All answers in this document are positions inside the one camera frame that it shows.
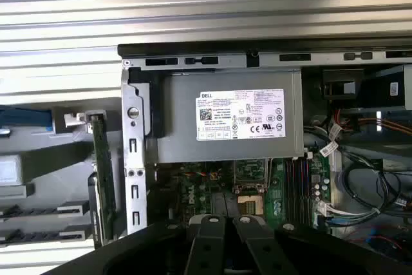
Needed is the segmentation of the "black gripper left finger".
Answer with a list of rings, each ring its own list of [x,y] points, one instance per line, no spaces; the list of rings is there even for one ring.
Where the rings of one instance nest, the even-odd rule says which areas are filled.
[[[158,222],[49,274],[223,274],[226,220],[197,215],[189,227]]]

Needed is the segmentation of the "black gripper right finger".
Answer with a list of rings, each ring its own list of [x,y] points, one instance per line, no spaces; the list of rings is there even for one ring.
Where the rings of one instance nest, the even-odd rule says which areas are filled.
[[[411,266],[306,225],[271,230],[256,216],[233,224],[260,274],[411,274]]]

